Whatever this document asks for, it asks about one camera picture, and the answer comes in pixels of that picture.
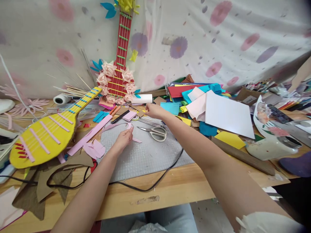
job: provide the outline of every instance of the hand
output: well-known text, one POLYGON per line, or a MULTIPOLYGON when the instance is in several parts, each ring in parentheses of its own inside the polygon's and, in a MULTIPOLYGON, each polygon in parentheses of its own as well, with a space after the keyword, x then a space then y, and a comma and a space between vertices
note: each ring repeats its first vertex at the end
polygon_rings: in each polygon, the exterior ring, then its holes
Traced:
POLYGON ((133 130, 134 128, 131 127, 130 129, 122 131, 113 145, 118 149, 124 150, 124 148, 132 142, 133 130))
POLYGON ((146 104, 146 110, 148 111, 145 113, 147 116, 156 119, 162 119, 165 115, 170 114, 160 105, 156 104, 146 104))

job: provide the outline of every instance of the person's right hand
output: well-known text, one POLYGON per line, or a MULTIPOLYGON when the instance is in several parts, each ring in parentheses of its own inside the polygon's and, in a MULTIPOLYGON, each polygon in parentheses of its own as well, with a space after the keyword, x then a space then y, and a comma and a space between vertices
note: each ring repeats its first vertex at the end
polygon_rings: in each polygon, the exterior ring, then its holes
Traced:
POLYGON ((146 110, 148 112, 146 112, 145 115, 152 117, 152 118, 156 118, 156 119, 162 119, 165 115, 170 114, 160 105, 156 105, 156 104, 150 104, 150 103, 146 104, 146 110))

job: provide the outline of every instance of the scissors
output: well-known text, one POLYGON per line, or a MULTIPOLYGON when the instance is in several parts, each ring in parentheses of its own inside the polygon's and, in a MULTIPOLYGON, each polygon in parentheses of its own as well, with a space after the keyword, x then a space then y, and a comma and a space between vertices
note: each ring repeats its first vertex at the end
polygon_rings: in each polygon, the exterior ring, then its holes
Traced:
POLYGON ((154 128, 146 129, 146 128, 141 128, 137 126, 137 128, 140 128, 144 131, 149 132, 151 134, 151 137, 158 142, 163 142, 166 139, 166 130, 162 127, 154 127, 154 128))

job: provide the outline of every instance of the black pen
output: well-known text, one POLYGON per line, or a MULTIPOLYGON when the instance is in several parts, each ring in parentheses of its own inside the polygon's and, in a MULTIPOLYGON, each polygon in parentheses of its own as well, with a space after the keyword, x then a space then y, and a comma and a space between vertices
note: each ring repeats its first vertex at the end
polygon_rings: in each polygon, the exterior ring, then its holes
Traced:
POLYGON ((115 120, 113 120, 112 122, 111 122, 111 124, 115 124, 115 123, 117 123, 122 117, 124 117, 126 114, 128 114, 130 111, 129 110, 127 110, 125 113, 123 113, 121 116, 119 116, 119 117, 117 117, 117 119, 115 119, 115 120))

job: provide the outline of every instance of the jeans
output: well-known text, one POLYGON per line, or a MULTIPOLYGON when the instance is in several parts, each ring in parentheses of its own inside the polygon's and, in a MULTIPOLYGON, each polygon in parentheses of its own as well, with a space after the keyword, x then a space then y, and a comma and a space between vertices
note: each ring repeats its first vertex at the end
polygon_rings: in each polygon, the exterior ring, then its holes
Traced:
POLYGON ((105 219, 101 223, 100 232, 128 233, 136 220, 144 223, 158 223, 168 232, 198 233, 189 204, 105 219))

